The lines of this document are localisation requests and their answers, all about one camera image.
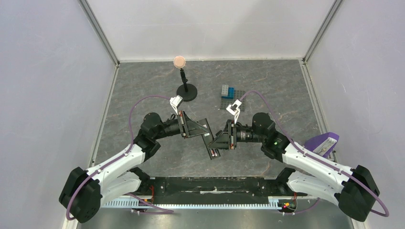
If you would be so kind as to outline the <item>black remote control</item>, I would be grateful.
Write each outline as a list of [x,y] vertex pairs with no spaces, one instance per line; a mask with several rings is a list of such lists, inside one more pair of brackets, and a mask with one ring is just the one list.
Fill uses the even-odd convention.
[[210,126],[208,124],[208,120],[205,118],[205,119],[201,119],[201,120],[199,120],[197,122],[208,129],[208,133],[203,134],[202,138],[203,138],[203,142],[204,142],[204,144],[206,146],[206,149],[207,149],[207,152],[208,152],[208,155],[209,155],[210,159],[213,160],[215,158],[219,158],[220,156],[212,158],[210,149],[208,148],[208,144],[214,140],[213,133],[212,133],[211,128],[210,128]]

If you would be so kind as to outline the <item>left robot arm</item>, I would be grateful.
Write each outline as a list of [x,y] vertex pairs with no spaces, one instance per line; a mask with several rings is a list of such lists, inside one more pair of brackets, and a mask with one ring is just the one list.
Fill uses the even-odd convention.
[[208,127],[190,119],[184,111],[165,122],[157,113],[148,113],[133,142],[121,152],[88,169],[76,167],[70,172],[59,196],[66,218],[85,223],[107,202],[127,193],[146,194],[150,182],[134,168],[157,153],[159,139],[174,135],[186,139],[209,132]]

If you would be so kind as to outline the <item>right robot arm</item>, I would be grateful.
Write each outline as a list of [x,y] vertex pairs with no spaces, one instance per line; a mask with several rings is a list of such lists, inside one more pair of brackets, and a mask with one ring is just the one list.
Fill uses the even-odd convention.
[[282,195],[291,191],[305,193],[335,204],[348,217],[364,222],[372,212],[380,191],[367,168],[344,166],[319,156],[276,130],[267,113],[257,113],[252,125],[227,120],[210,148],[230,150],[239,143],[261,143],[261,151],[269,158],[294,166],[282,172],[276,189]]

